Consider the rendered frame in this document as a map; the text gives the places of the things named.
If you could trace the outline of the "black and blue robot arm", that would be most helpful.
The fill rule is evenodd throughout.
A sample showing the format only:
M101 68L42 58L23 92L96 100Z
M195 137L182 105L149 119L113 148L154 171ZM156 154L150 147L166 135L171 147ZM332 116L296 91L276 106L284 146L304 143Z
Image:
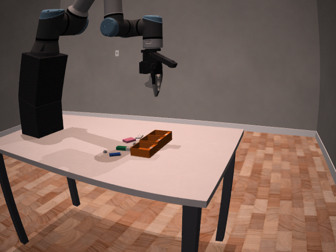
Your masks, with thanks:
M68 9L42 10L36 40L30 51L33 56L51 57L59 55L59 36L79 35L88 26L88 10L95 0L76 0ZM54 10L54 11L53 11ZM59 10L59 11L58 11ZM122 0L104 0L104 20L100 31L109 37L135 37L143 35L143 48L163 47L162 17L146 15L143 19L123 19ZM128 37L125 37L128 36ZM158 52L151 55L170 68L177 63Z

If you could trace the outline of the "orange three-compartment bin rack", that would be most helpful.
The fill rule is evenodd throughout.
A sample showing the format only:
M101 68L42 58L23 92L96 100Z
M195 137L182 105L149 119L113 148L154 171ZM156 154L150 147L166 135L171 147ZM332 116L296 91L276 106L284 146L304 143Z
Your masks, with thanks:
M130 147L132 156L152 157L172 140L172 131L154 130Z

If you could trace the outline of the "green and white eraser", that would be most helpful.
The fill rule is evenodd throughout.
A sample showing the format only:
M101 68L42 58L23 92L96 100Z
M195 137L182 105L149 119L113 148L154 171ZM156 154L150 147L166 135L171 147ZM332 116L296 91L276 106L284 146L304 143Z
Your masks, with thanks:
M119 151L130 151L130 147L131 146L117 146L116 147L116 150L119 150Z

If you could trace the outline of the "pink block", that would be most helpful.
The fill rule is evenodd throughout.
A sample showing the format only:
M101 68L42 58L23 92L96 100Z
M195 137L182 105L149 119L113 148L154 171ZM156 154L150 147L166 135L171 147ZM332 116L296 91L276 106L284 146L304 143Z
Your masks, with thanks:
M136 139L130 137L130 138L122 139L122 141L125 142L125 143L130 143L130 142L134 142L134 141L136 141Z

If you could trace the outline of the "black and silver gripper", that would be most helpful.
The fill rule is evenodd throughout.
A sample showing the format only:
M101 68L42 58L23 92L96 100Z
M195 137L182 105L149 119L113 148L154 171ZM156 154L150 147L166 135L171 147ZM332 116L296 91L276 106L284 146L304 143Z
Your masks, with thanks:
M157 97L160 92L163 77L162 63L151 57L151 54L157 51L161 51L161 49L153 48L141 50L143 53L143 61L139 63L139 73L150 74L149 80L145 82L145 86L153 88L155 97Z

